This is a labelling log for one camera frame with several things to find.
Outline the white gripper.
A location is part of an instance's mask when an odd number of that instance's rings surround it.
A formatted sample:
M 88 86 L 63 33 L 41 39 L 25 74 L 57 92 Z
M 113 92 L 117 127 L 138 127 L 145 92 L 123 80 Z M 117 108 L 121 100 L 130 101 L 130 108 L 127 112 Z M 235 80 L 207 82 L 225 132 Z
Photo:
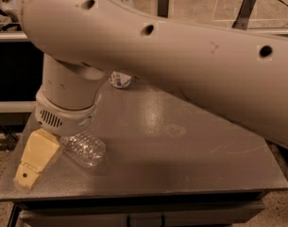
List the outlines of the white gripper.
M 62 109 L 48 100 L 42 89 L 38 91 L 36 101 L 35 117 L 43 129 L 29 135 L 13 179 L 17 187 L 26 190 L 31 190 L 43 172 L 61 155 L 56 135 L 74 135 L 85 131 L 93 122 L 96 110 L 95 105 L 76 111 Z

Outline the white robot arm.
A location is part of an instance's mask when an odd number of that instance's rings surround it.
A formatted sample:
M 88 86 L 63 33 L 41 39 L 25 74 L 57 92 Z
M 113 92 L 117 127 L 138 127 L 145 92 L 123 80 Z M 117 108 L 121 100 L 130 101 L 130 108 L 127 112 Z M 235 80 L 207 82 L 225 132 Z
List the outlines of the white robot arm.
M 127 74 L 288 148 L 288 39 L 145 14 L 131 0 L 18 0 L 44 54 L 38 112 L 57 135 L 92 121 L 113 71 Z

